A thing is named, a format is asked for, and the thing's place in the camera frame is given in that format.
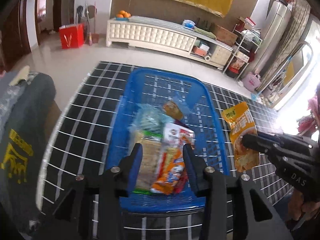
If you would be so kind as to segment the person right hand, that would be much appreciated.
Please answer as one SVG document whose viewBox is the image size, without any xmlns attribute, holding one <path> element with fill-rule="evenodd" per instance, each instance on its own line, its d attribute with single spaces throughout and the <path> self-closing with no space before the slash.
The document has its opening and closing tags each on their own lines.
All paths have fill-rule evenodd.
<svg viewBox="0 0 320 240">
<path fill-rule="evenodd" d="M 301 229 L 304 226 L 319 227 L 319 202 L 306 202 L 303 194 L 294 189 L 288 203 L 287 226 L 293 228 L 304 215 L 306 215 L 306 219 L 300 227 Z"/>
</svg>

